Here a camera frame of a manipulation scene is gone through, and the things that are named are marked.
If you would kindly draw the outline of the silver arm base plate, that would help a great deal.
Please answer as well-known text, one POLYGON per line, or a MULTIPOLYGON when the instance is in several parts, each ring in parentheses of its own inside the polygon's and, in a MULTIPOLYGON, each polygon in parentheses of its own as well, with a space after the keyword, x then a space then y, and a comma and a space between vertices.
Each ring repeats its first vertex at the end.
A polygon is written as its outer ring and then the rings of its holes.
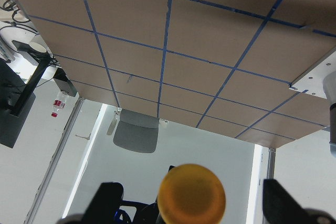
POLYGON ((335 47, 297 77, 290 89, 335 101, 335 47))

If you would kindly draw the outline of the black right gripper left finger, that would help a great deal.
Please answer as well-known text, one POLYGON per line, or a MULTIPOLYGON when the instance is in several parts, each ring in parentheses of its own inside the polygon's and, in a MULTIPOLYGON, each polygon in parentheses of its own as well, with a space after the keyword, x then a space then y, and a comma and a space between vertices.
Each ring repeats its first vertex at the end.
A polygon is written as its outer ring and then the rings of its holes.
POLYGON ((123 199, 120 183, 101 183, 90 204, 82 214, 73 214, 56 223, 117 223, 115 216, 123 199))

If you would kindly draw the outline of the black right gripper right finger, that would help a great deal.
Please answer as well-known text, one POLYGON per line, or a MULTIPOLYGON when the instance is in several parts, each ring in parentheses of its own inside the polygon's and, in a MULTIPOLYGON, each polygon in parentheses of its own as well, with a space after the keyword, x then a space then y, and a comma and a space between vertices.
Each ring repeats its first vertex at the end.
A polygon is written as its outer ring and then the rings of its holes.
POLYGON ((335 218, 325 211, 302 208, 275 179, 264 180, 262 203, 270 224, 335 223, 335 218))

